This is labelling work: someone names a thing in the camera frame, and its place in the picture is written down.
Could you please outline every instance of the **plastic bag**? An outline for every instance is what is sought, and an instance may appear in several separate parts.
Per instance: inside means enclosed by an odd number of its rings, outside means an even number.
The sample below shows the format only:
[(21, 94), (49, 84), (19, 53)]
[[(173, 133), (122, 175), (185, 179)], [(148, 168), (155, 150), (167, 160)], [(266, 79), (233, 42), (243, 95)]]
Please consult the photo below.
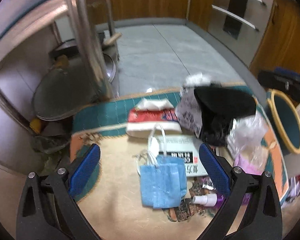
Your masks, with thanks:
[(258, 111), (254, 116), (234, 121), (227, 137), (229, 152), (235, 159), (234, 166), (240, 166), (250, 174), (263, 172), (268, 150), (261, 146), (261, 140), (267, 131), (268, 126)]

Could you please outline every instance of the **mask ear loop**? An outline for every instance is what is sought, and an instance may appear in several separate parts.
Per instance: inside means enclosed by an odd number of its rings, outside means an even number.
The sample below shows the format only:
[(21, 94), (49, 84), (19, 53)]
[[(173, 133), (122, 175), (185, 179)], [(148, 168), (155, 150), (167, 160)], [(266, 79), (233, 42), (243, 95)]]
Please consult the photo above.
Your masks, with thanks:
[(162, 127), (162, 125), (156, 123), (148, 137), (148, 148), (143, 150), (139, 156), (138, 156), (138, 159), (137, 159), (137, 171), (138, 171), (138, 174), (140, 175), (140, 165), (139, 165), (139, 161), (144, 158), (144, 154), (147, 153), (147, 165), (154, 165), (156, 166), (156, 168), (158, 167), (158, 161), (157, 161), (157, 158), (156, 156), (151, 152), (149, 151), (150, 149), (150, 146), (151, 146), (151, 142), (152, 142), (152, 138), (154, 136), (154, 133), (155, 131), (157, 130), (157, 128), (160, 128), (161, 130), (161, 133), (162, 133), (162, 138), (163, 138), (163, 155), (164, 156), (167, 156), (167, 140), (166, 140), (166, 133), (164, 132), (164, 129)]

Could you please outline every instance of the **metal bolt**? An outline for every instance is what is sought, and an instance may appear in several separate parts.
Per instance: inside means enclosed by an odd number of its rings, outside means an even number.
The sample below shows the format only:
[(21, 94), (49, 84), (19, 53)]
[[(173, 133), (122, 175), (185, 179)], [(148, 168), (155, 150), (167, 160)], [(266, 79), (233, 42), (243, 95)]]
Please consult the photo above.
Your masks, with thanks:
[(28, 177), (29, 177), (30, 179), (34, 178), (34, 176), (35, 176), (35, 172), (30, 172), (29, 175), (28, 175)]
[(265, 175), (266, 175), (266, 177), (271, 177), (271, 172), (269, 172), (269, 171), (265, 171)]
[(238, 166), (235, 166), (233, 168), (233, 170), (234, 170), (235, 173), (238, 173), (238, 174), (240, 174), (242, 172), (242, 169), (240, 167), (238, 167)]
[(65, 174), (66, 173), (66, 169), (65, 168), (60, 168), (59, 170), (58, 170), (58, 174), (59, 175), (62, 175), (62, 174)]

